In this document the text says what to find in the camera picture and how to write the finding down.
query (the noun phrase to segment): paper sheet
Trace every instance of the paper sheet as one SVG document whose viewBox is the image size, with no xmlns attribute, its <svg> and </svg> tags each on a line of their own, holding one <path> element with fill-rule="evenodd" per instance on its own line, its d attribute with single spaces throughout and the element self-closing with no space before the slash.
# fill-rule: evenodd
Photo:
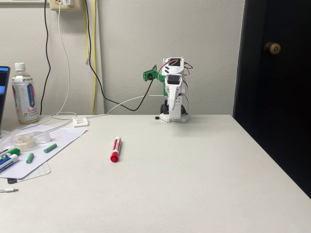
<svg viewBox="0 0 311 233">
<path fill-rule="evenodd" d="M 53 129 L 53 127 L 38 125 L 33 128 L 22 130 L 21 134 L 32 133 L 32 132 L 42 132 L 47 131 L 49 129 Z M 18 161 L 14 163 L 12 166 L 0 172 L 1 178 L 15 178 L 21 179 L 29 174 L 31 171 L 35 170 L 38 166 L 43 164 L 45 161 L 52 158 L 59 151 L 61 151 L 64 147 L 66 147 L 69 143 L 76 140 L 80 137 L 86 129 L 77 129 L 77 128 L 60 128 L 58 130 L 50 132 L 51 138 L 55 138 L 52 142 L 47 144 L 42 144 L 40 147 L 28 151 L 23 152 L 19 155 Z M 49 153 L 44 153 L 43 149 L 50 146 L 51 144 L 57 144 L 57 147 L 51 150 Z M 34 158 L 31 164 L 27 164 L 26 160 L 29 153 L 34 154 Z"/>
</svg>

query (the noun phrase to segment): black door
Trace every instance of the black door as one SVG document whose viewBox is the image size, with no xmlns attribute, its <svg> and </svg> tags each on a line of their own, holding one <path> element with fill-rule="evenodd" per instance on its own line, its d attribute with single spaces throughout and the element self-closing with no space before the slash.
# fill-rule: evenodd
<svg viewBox="0 0 311 233">
<path fill-rule="evenodd" d="M 234 118 L 311 198 L 310 42 L 311 0 L 245 1 Z"/>
</svg>

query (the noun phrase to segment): blue marker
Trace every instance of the blue marker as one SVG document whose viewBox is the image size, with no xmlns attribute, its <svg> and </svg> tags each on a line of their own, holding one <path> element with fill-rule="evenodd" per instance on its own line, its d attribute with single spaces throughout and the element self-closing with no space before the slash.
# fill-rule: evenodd
<svg viewBox="0 0 311 233">
<path fill-rule="evenodd" d="M 17 148 L 13 148 L 13 149 L 6 150 L 5 152 L 1 153 L 0 154 L 0 163 L 3 162 L 3 161 L 6 161 L 13 154 L 19 155 L 20 154 L 20 150 L 17 149 Z"/>
<path fill-rule="evenodd" d="M 0 172 L 13 165 L 16 161 L 18 161 L 18 156 L 16 154 L 7 157 L 5 160 L 0 162 Z"/>
</svg>

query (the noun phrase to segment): laptop screen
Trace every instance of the laptop screen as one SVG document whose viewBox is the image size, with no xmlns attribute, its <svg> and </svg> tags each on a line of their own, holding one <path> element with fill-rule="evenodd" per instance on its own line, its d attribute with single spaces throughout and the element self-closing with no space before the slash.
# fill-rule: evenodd
<svg viewBox="0 0 311 233">
<path fill-rule="evenodd" d="M 9 68 L 0 67 L 0 127 L 4 110 L 4 101 L 8 80 L 9 80 Z"/>
</svg>

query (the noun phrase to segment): white robot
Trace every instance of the white robot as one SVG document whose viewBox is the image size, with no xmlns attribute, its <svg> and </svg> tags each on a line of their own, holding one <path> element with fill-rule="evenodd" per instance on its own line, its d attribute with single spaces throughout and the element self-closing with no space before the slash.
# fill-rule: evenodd
<svg viewBox="0 0 311 233">
<path fill-rule="evenodd" d="M 163 95 L 167 95 L 168 98 L 161 105 L 160 119 L 167 123 L 171 121 L 185 123 L 190 119 L 188 111 L 183 106 L 184 96 L 188 91 L 184 74 L 185 68 L 191 69 L 192 67 L 189 67 L 188 64 L 185 66 L 183 57 L 169 57 L 163 59 L 163 65 L 159 72 L 152 69 L 143 73 L 145 81 L 157 78 L 163 85 Z"/>
</svg>

